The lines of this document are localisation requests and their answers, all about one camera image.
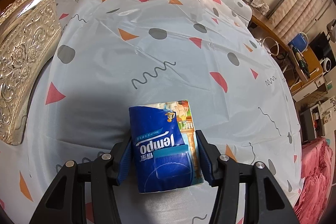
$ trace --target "tempo tissue package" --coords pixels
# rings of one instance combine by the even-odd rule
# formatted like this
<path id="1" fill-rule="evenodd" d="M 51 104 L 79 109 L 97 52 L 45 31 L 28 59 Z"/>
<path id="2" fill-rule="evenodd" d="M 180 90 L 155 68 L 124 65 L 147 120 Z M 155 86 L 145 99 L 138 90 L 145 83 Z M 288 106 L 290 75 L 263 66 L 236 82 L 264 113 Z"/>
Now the tempo tissue package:
<path id="1" fill-rule="evenodd" d="M 203 182 L 188 101 L 130 107 L 129 114 L 140 193 Z"/>

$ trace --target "pink bedding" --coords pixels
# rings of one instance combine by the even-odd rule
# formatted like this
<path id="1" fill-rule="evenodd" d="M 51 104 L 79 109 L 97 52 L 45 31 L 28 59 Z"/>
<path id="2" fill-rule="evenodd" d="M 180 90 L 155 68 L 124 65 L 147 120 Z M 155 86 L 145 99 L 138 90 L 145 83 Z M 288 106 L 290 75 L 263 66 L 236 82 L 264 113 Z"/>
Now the pink bedding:
<path id="1" fill-rule="evenodd" d="M 327 206 L 333 152 L 325 138 L 302 146 L 302 193 L 294 206 L 300 224 L 316 224 Z"/>

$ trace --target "wooden desk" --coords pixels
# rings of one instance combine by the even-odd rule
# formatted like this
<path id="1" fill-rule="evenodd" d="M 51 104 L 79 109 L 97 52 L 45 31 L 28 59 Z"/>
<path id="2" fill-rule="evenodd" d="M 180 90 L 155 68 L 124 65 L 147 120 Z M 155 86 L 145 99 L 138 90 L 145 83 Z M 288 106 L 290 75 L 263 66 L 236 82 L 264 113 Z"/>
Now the wooden desk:
<path id="1" fill-rule="evenodd" d="M 278 42 L 279 46 L 281 46 L 286 52 L 288 52 L 288 57 L 290 58 L 292 64 L 294 65 L 295 71 L 297 72 L 300 82 L 294 85 L 291 88 L 292 95 L 298 92 L 298 90 L 305 88 L 309 84 L 311 84 L 313 81 L 317 80 L 319 77 L 321 77 L 323 73 L 323 68 L 318 61 L 316 55 L 312 51 L 312 49 L 308 46 L 307 50 L 303 52 L 303 56 L 305 60 L 307 61 L 309 72 L 312 73 L 310 75 L 310 79 L 308 79 L 305 74 L 302 72 L 302 70 L 299 67 L 299 64 L 294 56 L 294 53 L 290 49 L 290 47 L 284 43 L 274 32 L 274 27 L 271 25 L 271 23 L 268 21 L 268 19 L 263 16 L 260 12 L 258 12 L 255 8 L 251 7 L 252 9 L 252 18 L 251 21 L 258 25 L 261 29 L 263 29 L 271 38 L 273 38 L 276 42 Z M 294 84 L 295 79 L 286 79 L 288 86 L 291 86 Z"/>
<path id="2" fill-rule="evenodd" d="M 251 7 L 252 9 L 252 18 L 251 21 L 262 28 L 268 35 L 273 38 L 278 44 L 288 52 L 290 49 L 287 44 L 285 44 L 272 30 L 273 26 L 269 23 L 268 19 L 259 13 L 256 9 Z"/>
<path id="3" fill-rule="evenodd" d="M 299 90 L 302 90 L 308 85 L 310 85 L 312 82 L 317 80 L 323 74 L 323 68 L 319 60 L 317 59 L 316 55 L 314 54 L 313 50 L 310 48 L 310 46 L 307 47 L 307 50 L 305 50 L 302 53 L 302 55 L 307 61 L 309 73 L 311 73 L 311 75 L 310 75 L 310 79 L 308 79 L 306 82 L 297 83 L 291 88 L 292 95 L 296 94 Z"/>

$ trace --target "metal screw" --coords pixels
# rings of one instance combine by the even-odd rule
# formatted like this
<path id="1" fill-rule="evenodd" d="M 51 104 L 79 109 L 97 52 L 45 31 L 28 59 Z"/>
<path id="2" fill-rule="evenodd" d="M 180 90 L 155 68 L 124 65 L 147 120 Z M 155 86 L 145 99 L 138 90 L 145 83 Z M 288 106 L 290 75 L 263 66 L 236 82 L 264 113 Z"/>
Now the metal screw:
<path id="1" fill-rule="evenodd" d="M 103 154 L 103 155 L 101 156 L 101 158 L 102 158 L 103 160 L 109 160 L 109 159 L 111 158 L 111 154 L 109 154 L 109 153 L 105 153 L 105 154 Z"/>
<path id="2" fill-rule="evenodd" d="M 261 161 L 258 161 L 255 165 L 259 169 L 264 169 L 265 168 L 265 164 L 263 162 L 261 162 Z"/>
<path id="3" fill-rule="evenodd" d="M 230 159 L 228 155 L 220 155 L 219 158 L 223 161 L 228 161 Z"/>
<path id="4" fill-rule="evenodd" d="M 65 166 L 66 167 L 73 167 L 75 165 L 75 162 L 73 160 L 68 160 L 66 163 L 65 163 Z"/>

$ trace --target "white patterned sheet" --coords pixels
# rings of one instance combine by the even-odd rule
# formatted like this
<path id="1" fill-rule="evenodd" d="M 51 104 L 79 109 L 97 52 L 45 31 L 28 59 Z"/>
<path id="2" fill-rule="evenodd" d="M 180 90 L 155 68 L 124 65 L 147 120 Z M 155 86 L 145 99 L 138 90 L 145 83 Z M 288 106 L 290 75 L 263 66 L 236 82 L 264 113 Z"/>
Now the white patterned sheet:
<path id="1" fill-rule="evenodd" d="M 303 185 L 299 124 L 279 67 L 245 26 L 251 18 L 247 5 L 241 0 L 56 3 L 63 35 L 37 83 L 23 143 L 0 142 L 0 204 L 14 223 L 29 223 L 67 160 L 94 160 L 123 139 L 130 106 L 183 99 L 209 143 L 238 162 L 265 162 L 295 204 Z M 122 223 L 196 224 L 208 223 L 216 190 L 204 182 L 138 194 L 132 168 L 115 196 Z M 237 223 L 244 195 L 241 187 Z M 90 202 L 88 184 L 88 223 Z"/>

